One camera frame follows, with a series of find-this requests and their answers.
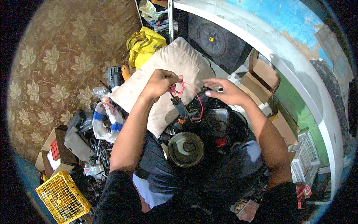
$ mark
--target pink wire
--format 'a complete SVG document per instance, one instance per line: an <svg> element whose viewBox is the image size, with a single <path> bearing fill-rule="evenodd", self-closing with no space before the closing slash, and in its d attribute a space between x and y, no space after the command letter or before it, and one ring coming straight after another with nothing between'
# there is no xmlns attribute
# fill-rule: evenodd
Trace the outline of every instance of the pink wire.
<svg viewBox="0 0 358 224"><path fill-rule="evenodd" d="M174 87L172 87L172 86L170 87L171 90L172 90L173 92L176 92L176 93L179 95L178 97L179 97L179 99L180 99L180 94L183 94L183 93L184 93L184 89L185 89L184 84L185 84L185 83L188 84L188 85L192 88L192 90L194 91L195 95L197 96L197 98L198 98L198 100L199 100L200 106L202 107L202 110L201 110L201 112L200 112L200 117L198 117L198 118L192 118L192 120L199 120L199 119L201 119L202 116L203 116L203 104L201 103L201 100L200 100L198 94L195 92L194 88L193 88L189 83L184 82L184 81L180 81L179 83L182 84L182 90L181 90L180 92L176 91L176 90L174 89Z"/></svg>

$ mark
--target yellow plastic crate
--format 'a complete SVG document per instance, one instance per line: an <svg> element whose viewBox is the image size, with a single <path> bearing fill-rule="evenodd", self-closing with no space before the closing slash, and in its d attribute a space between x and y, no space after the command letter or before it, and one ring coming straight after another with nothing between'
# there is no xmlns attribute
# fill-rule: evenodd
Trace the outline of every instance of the yellow plastic crate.
<svg viewBox="0 0 358 224"><path fill-rule="evenodd" d="M36 192L60 224L67 224L89 212L91 204L79 191L68 172L60 171Z"/></svg>

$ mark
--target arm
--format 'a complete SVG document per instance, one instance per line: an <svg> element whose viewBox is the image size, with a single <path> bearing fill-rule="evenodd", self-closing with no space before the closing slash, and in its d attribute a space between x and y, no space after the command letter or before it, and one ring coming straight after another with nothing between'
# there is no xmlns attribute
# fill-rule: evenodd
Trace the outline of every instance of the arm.
<svg viewBox="0 0 358 224"><path fill-rule="evenodd" d="M110 172L121 170L133 173L143 150L148 116L153 104L169 87L183 79L173 72L156 69L134 104L126 123L113 145Z"/></svg>
<svg viewBox="0 0 358 224"><path fill-rule="evenodd" d="M285 182L292 182L289 153L285 141L251 97L226 79L209 78L203 82L206 87L223 88L223 92L207 91L205 92L207 96L218 98L228 105L239 105L249 116L264 163L269 170L267 190Z"/></svg>

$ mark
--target blue tape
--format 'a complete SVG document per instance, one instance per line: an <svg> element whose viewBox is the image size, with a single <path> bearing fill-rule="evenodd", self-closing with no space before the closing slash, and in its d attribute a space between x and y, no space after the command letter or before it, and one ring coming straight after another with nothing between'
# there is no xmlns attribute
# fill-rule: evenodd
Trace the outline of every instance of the blue tape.
<svg viewBox="0 0 358 224"><path fill-rule="evenodd" d="M120 124L118 122L112 124L111 131L120 131L123 127L123 124Z"/></svg>
<svg viewBox="0 0 358 224"><path fill-rule="evenodd" d="M93 113L93 119L102 120L102 118L103 118L103 114L98 113L97 111L95 111L95 112Z"/></svg>

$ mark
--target beige pillow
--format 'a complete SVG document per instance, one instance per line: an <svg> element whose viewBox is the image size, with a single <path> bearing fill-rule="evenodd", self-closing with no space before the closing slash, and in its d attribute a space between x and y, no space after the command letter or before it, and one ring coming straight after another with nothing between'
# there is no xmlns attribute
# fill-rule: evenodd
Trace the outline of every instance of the beige pillow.
<svg viewBox="0 0 358 224"><path fill-rule="evenodd" d="M198 93L203 87L203 79L215 77L208 64L189 43L178 37L170 45L155 52L152 57L140 67L123 85L111 93L111 99L128 113L148 82L155 69L165 69L182 75L184 82L189 83ZM176 90L181 91L182 85L177 84ZM193 90L185 84L184 93L180 95L186 105L195 97ZM149 113L147 129L157 138L165 127L178 116L178 112L171 102L170 93L162 95Z"/></svg>

